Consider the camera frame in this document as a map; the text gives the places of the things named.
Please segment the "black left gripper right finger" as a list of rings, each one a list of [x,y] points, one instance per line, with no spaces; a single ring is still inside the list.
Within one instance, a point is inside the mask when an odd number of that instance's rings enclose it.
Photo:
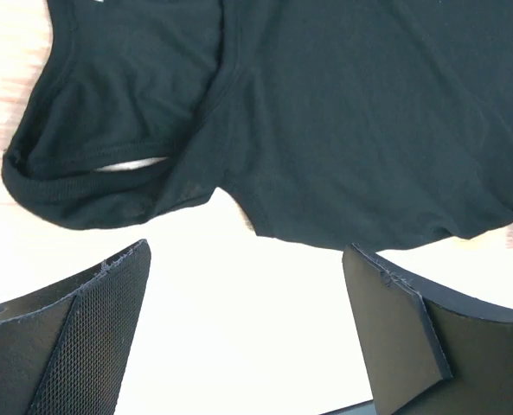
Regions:
[[[343,274],[378,414],[513,414],[513,309],[359,246]]]

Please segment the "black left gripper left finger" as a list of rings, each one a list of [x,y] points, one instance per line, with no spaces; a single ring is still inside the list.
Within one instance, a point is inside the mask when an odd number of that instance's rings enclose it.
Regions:
[[[0,303],[0,415],[114,413],[150,266],[141,239]]]

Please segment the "black tank top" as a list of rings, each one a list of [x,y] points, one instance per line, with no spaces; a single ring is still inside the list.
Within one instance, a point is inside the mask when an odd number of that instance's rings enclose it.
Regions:
[[[260,236],[406,250],[513,223],[513,1],[52,1],[3,156],[110,229],[207,202]]]

